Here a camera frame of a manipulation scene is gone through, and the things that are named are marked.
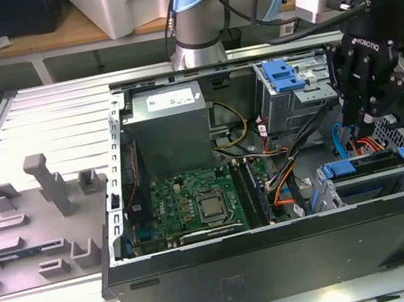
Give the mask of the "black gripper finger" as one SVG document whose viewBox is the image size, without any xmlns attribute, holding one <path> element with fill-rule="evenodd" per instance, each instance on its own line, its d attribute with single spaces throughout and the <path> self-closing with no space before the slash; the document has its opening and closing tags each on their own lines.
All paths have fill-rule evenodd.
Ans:
<svg viewBox="0 0 404 302">
<path fill-rule="evenodd" d="M 354 77 L 359 66 L 358 51 L 348 44 L 336 43 L 327 44 L 325 49 L 330 84 L 341 106 L 342 125 L 361 122 L 368 103 L 361 77 Z"/>
<path fill-rule="evenodd" d="M 404 59 L 400 58 L 385 78 L 372 76 L 364 90 L 361 98 L 364 124 L 374 123 L 404 106 Z"/>
</svg>

